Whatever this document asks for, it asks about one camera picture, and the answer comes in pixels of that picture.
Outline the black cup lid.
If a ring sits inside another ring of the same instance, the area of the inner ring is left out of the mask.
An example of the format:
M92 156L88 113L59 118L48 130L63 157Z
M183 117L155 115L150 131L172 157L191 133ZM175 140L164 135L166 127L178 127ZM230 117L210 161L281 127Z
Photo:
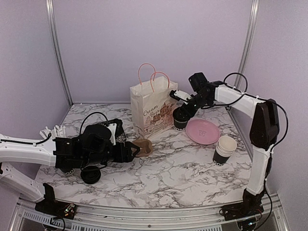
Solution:
M187 122L191 119L191 116L184 112L181 107L178 107L173 111L173 119L178 122Z

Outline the stack of paper cups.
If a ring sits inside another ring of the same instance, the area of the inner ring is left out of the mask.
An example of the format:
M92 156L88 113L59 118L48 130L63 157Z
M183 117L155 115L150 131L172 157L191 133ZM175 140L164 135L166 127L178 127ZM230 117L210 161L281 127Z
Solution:
M237 142L229 136L221 136L216 144L213 162L217 166L223 166L237 149Z

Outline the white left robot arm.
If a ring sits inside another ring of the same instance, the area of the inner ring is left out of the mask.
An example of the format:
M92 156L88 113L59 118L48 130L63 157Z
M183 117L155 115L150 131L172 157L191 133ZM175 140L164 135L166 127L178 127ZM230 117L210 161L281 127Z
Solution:
M81 127L73 138L52 138L42 141L0 137L0 180L38 203L50 214L57 214L61 204L55 199L54 189L46 183L37 183L19 172L10 163L32 163L54 167L62 171L80 169L86 184L95 184L101 177L101 168L108 162L129 163L139 153L139 146L126 141L122 121L105 120Z

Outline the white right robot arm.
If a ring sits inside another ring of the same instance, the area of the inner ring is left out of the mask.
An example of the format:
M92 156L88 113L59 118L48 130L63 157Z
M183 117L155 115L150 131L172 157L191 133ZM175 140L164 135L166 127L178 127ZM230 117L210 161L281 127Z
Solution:
M266 181L271 170L274 148L282 142L278 139L280 123L278 109L282 106L273 99L262 99L258 96L240 91L223 81L208 81L203 73L189 77L195 95L181 90L173 90L170 97L183 101L183 105L174 111L174 121L187 124L199 109L217 106L230 106L241 111L252 119L249 138L253 146L252 169L248 185L243 193L243 202L238 211L248 216L257 208L257 203L266 192Z

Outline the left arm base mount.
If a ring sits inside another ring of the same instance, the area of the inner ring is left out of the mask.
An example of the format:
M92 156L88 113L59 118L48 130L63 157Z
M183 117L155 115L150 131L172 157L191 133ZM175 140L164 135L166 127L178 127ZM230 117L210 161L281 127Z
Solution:
M56 200L53 187L47 183L43 183L43 186L44 199L36 203L35 210L59 218L74 219L77 206L74 203Z

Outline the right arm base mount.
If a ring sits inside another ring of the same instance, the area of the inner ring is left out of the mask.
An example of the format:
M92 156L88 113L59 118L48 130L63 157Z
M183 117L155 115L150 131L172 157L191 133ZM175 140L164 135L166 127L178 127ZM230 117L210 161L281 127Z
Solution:
M265 190L253 195L245 189L242 202L222 206L219 214L224 217L225 221L261 214L264 211L261 202L264 194Z

